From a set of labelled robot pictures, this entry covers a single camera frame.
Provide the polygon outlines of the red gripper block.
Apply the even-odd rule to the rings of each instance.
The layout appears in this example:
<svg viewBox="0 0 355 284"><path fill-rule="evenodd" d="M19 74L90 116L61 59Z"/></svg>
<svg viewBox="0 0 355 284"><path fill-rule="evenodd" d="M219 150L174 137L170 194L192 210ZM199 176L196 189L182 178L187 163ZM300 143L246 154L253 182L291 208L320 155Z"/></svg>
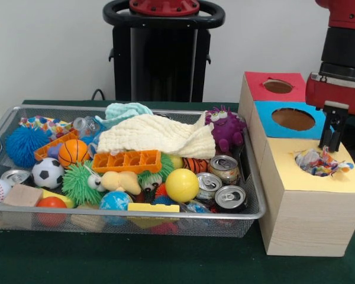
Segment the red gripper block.
<svg viewBox="0 0 355 284"><path fill-rule="evenodd" d="M320 109L326 105L344 108L349 114L355 115L355 81L312 72L306 82L305 101ZM330 152L338 151L346 121L347 113L333 115L332 111L325 112L319 147L329 146Z"/></svg>

